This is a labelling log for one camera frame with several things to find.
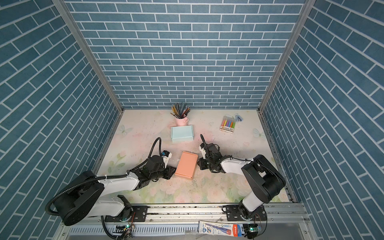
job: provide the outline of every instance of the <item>floral tabletop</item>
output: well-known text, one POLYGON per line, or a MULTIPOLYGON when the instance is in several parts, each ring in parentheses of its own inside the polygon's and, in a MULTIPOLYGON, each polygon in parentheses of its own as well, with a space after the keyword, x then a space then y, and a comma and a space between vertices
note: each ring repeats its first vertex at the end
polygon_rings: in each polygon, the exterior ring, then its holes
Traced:
MULTIPOLYGON (((272 152, 265 138, 262 125, 255 110, 191 110, 188 124, 193 125, 194 140, 172 143, 170 128, 175 126, 170 110, 126 110, 113 136, 98 174, 123 174, 127 169, 144 161, 153 141, 161 137, 161 150, 172 153, 168 164, 177 167, 183 151, 199 154, 203 134, 207 143, 220 146, 222 155, 253 158, 264 155, 274 166, 272 152), (235 126, 233 134, 219 130, 223 116, 239 114, 242 122, 235 126)), ((121 191, 133 204, 160 203, 221 203, 239 202, 251 188, 244 176, 232 173, 211 173, 196 166, 193 180, 173 176, 170 180, 159 179, 136 191, 121 191)), ((272 202, 288 202, 282 189, 272 202)))

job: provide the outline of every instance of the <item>blue brick wall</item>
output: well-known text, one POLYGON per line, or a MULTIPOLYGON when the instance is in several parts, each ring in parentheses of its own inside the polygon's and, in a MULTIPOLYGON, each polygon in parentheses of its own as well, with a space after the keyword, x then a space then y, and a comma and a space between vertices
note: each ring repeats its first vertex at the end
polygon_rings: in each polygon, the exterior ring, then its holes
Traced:
POLYGON ((51 0, 1 0, 0 239, 53 237, 45 204, 92 168, 116 117, 51 0))
POLYGON ((304 0, 72 1, 125 108, 257 108, 304 0))
POLYGON ((317 0, 265 108, 322 239, 384 239, 384 2, 317 0))

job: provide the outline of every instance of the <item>orange box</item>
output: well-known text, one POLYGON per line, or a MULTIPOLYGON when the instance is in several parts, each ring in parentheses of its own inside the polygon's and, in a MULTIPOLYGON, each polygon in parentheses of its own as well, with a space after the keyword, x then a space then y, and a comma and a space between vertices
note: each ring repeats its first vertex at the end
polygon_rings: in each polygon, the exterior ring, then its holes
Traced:
POLYGON ((190 152, 181 154, 180 162, 177 165, 175 175, 192 180, 196 170, 197 158, 199 156, 190 152))

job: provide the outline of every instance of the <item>black mounting plate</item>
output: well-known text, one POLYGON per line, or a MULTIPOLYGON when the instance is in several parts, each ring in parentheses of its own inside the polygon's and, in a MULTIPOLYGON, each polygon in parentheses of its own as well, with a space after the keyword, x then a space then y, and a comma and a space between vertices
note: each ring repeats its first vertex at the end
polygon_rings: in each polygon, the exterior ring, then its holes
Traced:
MULTIPOLYGON (((147 217, 147 211, 148 206, 132 206, 134 216, 133 216, 133 222, 145 222, 145 218, 147 217)), ((105 216, 105 222, 120 222, 119 217, 112 217, 112 216, 105 216)))
MULTIPOLYGON (((238 205, 225 205, 223 208, 225 208, 225 212, 227 213, 227 221, 245 221, 241 217, 238 205)), ((257 214, 249 221, 266 221, 266 213, 263 205, 255 209, 254 213, 257 214)))

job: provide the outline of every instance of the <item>light blue box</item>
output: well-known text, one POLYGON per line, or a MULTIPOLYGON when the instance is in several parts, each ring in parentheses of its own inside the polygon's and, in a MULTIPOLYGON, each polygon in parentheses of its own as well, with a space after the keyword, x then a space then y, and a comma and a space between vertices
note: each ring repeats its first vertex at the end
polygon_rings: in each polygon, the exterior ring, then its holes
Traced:
POLYGON ((178 126, 171 127, 170 135, 172 142, 185 142, 185 141, 193 141, 193 126, 178 126))

